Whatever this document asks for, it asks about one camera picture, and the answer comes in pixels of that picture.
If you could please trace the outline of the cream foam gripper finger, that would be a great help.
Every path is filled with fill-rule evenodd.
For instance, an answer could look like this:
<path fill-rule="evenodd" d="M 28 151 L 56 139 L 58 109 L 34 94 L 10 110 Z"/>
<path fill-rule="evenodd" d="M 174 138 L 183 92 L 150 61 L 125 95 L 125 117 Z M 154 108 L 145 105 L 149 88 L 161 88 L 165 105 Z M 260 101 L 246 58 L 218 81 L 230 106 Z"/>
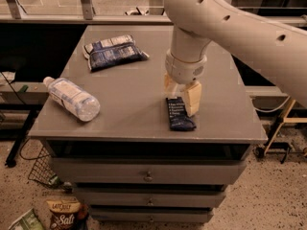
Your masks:
<path fill-rule="evenodd" d="M 174 98 L 177 92 L 177 83 L 169 76 L 164 75 L 164 91 L 167 98 Z"/>
<path fill-rule="evenodd" d="M 183 97 L 187 115 L 192 117 L 200 108 L 201 84 L 197 80 L 187 84 L 183 90 Z"/>

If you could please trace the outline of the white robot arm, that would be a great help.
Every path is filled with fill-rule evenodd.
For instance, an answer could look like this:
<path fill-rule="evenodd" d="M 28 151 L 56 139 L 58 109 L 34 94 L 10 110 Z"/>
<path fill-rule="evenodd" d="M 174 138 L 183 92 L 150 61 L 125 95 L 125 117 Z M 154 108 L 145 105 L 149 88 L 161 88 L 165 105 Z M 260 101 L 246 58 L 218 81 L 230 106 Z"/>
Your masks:
<path fill-rule="evenodd" d="M 232 7 L 225 0 L 164 0 L 174 23 L 166 88 L 185 86 L 189 116 L 200 108 L 205 49 L 210 40 L 307 106 L 307 32 Z"/>

